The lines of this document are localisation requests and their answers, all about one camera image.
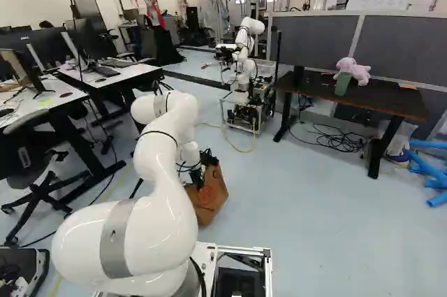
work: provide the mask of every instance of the metal frame cart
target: metal frame cart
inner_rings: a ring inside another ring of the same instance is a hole
[[[228,274],[228,270],[232,271],[231,275],[233,277],[237,275],[240,277],[257,275],[258,279],[252,280],[252,282],[257,283],[255,289],[259,291],[259,294],[255,294],[255,297],[258,297],[258,295],[273,297],[271,249],[218,246],[214,243],[197,242],[191,257],[203,272],[207,297],[221,296],[220,291],[223,284],[221,284],[222,275],[220,274]],[[224,261],[225,257],[234,261]],[[241,291],[237,290],[234,291],[233,295],[241,295],[241,293]],[[97,291],[91,297],[119,296]]]

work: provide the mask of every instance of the gray partition wall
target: gray partition wall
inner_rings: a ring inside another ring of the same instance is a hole
[[[374,76],[447,87],[447,18],[366,15],[353,57]]]
[[[274,16],[272,25],[282,31],[280,62],[337,70],[335,64],[349,55],[358,18],[359,15]],[[273,39],[272,35],[272,61],[277,54]]]

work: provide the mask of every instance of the wheel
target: wheel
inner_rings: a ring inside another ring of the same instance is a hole
[[[1,208],[3,212],[5,212],[7,215],[11,215],[15,212],[13,208]]]

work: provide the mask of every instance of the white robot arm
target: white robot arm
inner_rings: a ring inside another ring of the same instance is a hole
[[[53,238],[52,260],[67,280],[95,291],[172,296],[197,287],[197,273],[189,260],[197,240],[197,219],[175,161],[180,157],[190,166],[200,161],[193,140],[198,102],[177,91],[143,96],[133,103],[131,114],[148,124],[133,162],[138,175],[154,184],[153,192],[73,213]]]
[[[255,62],[249,58],[254,48],[254,39],[251,35],[259,35],[264,32],[264,29],[265,25],[261,21],[250,17],[244,17],[240,25],[235,40],[236,46],[240,51],[233,53],[233,59],[243,66],[242,73],[237,77],[238,89],[240,91],[248,90],[250,78],[256,72]]]
[[[249,88],[250,78],[256,73],[256,64],[253,59],[249,58],[249,55],[254,48],[254,39],[251,35],[259,35],[263,33],[264,30],[265,25],[261,21],[250,17],[244,17],[240,24],[240,29],[235,39],[235,44],[218,44],[216,46],[216,49],[226,48],[227,51],[230,50],[233,52],[231,59],[225,59],[223,61],[227,68],[229,68],[233,62],[236,62],[241,66],[241,73],[237,76],[236,90],[238,91],[247,91]],[[209,63],[203,65],[202,69],[218,65],[221,65],[221,63]]]

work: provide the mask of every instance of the cubicle divider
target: cubicle divider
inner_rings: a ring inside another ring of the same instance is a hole
[[[444,123],[447,106],[447,14],[329,10],[271,13],[283,32],[281,63],[315,71],[336,72],[342,57],[354,57],[372,67],[373,78],[409,83],[421,90],[430,110],[428,122],[418,123],[414,136],[426,138]],[[274,60],[274,32],[268,53]],[[333,115],[354,121],[365,110],[337,105]],[[375,125],[384,116],[370,115]]]

